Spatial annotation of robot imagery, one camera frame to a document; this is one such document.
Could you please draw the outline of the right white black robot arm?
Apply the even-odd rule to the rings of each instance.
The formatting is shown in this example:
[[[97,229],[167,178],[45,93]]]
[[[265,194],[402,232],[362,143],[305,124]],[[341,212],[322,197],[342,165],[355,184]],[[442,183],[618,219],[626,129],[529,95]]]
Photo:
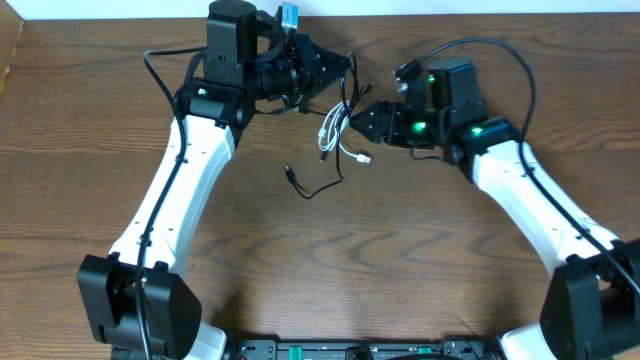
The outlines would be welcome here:
[[[551,277],[537,322],[499,339],[505,359],[610,359],[639,344],[639,244],[624,243],[577,206],[540,166],[520,132],[490,117],[465,57],[413,61],[395,72],[403,102],[378,101],[351,127],[373,143],[443,151],[488,194]]]

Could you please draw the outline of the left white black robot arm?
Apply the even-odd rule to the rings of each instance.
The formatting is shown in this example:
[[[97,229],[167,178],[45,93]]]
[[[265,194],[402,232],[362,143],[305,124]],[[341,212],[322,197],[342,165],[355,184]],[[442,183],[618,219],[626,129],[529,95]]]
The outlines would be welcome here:
[[[77,282],[93,337],[115,359],[210,359],[228,353],[185,281],[195,230],[213,186],[262,100],[299,110],[350,60],[298,30],[298,10],[211,3],[207,42],[192,48],[166,151],[131,223],[104,257],[83,260]]]

